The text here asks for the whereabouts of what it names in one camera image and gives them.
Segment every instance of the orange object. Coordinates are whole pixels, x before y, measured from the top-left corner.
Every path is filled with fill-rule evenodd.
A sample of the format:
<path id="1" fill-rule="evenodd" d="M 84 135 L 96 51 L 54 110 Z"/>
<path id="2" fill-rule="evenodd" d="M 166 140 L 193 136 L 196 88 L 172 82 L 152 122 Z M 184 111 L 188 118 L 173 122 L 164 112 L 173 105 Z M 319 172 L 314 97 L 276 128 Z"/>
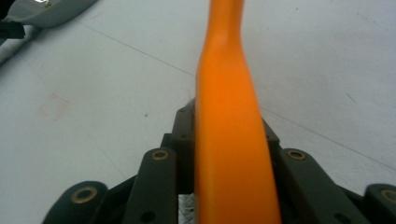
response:
<path id="1" fill-rule="evenodd" d="M 242 50 L 244 1 L 212 0 L 198 67 L 195 197 L 200 224 L 281 223 L 259 105 Z"/>

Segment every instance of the orange plastic tool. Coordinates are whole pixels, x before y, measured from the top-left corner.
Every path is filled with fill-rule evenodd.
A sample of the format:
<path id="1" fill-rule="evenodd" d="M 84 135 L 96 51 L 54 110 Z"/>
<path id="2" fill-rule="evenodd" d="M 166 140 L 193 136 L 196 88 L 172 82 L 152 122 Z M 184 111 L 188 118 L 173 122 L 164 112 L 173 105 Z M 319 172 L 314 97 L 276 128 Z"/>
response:
<path id="1" fill-rule="evenodd" d="M 242 50 L 244 1 L 212 0 L 197 74 L 196 220 L 281 223 L 259 105 Z"/>

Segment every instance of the gray plastic object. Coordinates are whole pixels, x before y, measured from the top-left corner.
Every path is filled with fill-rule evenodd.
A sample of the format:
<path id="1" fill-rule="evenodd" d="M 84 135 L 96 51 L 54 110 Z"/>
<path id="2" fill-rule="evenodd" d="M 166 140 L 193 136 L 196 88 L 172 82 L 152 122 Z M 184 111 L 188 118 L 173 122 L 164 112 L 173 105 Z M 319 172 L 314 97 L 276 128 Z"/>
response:
<path id="1" fill-rule="evenodd" d="M 50 28 L 69 21 L 96 0 L 16 0 L 5 21 Z"/>

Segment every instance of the orange handle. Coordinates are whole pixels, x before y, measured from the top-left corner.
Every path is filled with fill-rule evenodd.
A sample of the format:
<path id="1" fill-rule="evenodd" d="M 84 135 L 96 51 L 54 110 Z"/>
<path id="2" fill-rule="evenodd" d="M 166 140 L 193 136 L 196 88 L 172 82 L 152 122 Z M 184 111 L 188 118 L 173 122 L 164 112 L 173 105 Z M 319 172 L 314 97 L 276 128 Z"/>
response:
<path id="1" fill-rule="evenodd" d="M 242 50 L 244 1 L 212 0 L 196 88 L 196 219 L 281 223 L 259 105 Z"/>

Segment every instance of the white surface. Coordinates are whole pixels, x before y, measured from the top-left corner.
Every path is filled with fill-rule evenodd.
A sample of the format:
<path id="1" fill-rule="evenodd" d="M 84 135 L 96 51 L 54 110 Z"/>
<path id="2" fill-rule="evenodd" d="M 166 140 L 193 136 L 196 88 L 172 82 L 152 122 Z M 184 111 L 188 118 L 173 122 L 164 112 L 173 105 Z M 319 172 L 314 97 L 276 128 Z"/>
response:
<path id="1" fill-rule="evenodd" d="M 0 47 L 0 223 L 40 223 L 72 185 L 111 188 L 137 173 L 194 97 L 207 6 L 100 0 Z M 394 11 L 390 0 L 245 8 L 247 61 L 282 147 L 358 193 L 396 185 Z"/>

